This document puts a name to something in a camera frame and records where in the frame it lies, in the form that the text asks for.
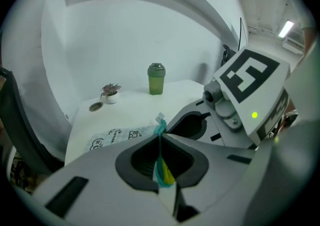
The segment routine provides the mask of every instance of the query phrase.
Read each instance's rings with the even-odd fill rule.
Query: fluorescent light
[[[286,34],[289,32],[289,30],[291,29],[291,27],[293,27],[294,23],[291,21],[287,21],[286,24],[284,25],[283,29],[281,30],[279,36],[280,37],[285,37]]]

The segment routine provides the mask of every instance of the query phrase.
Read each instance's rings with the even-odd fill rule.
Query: flower pot
[[[119,94],[119,92],[116,92],[116,94],[106,96],[105,98],[109,104],[114,104],[119,101],[120,94]]]

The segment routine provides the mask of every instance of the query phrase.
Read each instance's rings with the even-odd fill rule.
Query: white table
[[[65,165],[83,154],[84,147],[96,133],[123,127],[155,125],[159,112],[169,123],[186,105],[202,98],[204,86],[191,80],[167,83],[162,95],[150,95],[149,88],[120,92],[116,104],[107,104],[103,97],[84,101],[75,118],[69,137]],[[103,106],[90,112],[90,105],[103,102]]]

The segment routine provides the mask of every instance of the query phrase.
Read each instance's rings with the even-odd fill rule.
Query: bottle
[[[151,95],[161,95],[164,90],[166,69],[161,63],[152,63],[148,68],[149,92]]]

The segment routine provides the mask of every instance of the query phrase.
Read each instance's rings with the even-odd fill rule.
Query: yellow fabric
[[[167,167],[165,161],[162,159],[162,168],[163,168],[163,175],[164,175],[164,183],[165,184],[174,184],[176,181],[175,178],[172,176],[169,168]]]

